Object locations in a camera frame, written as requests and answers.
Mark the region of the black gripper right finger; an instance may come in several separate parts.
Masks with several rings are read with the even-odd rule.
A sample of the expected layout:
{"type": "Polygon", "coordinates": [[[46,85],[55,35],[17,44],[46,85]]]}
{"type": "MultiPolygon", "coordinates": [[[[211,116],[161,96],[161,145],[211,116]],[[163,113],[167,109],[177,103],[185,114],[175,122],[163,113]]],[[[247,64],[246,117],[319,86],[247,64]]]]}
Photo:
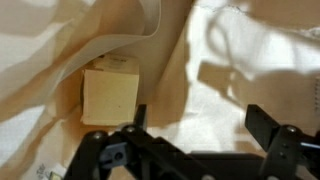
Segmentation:
{"type": "Polygon", "coordinates": [[[245,127],[266,152],[260,180],[301,180],[299,165],[320,179],[319,133],[310,136],[294,125],[280,125],[255,104],[247,106],[245,127]]]}

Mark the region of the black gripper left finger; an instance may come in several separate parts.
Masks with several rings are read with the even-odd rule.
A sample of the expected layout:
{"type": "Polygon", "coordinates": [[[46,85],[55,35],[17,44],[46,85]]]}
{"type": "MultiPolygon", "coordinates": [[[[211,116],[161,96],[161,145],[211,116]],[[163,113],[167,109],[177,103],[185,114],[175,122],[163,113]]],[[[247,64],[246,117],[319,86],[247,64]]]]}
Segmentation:
{"type": "Polygon", "coordinates": [[[63,180],[107,180],[112,169],[120,166],[141,180],[139,155],[125,135],[146,129],[146,111],[146,104],[139,105],[133,123],[125,124],[112,135],[104,130],[85,134],[63,180]]]}

